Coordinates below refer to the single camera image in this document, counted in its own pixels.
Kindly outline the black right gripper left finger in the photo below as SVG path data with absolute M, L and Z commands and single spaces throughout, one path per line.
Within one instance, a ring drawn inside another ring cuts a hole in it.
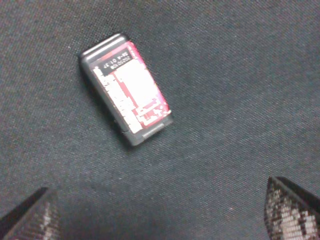
M 41 187 L 0 218 L 2 240 L 60 240 L 56 191 Z

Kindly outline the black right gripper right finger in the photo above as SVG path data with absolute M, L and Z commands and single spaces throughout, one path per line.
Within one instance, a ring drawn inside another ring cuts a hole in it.
M 283 176 L 268 179 L 264 224 L 271 240 L 318 240 L 320 198 Z

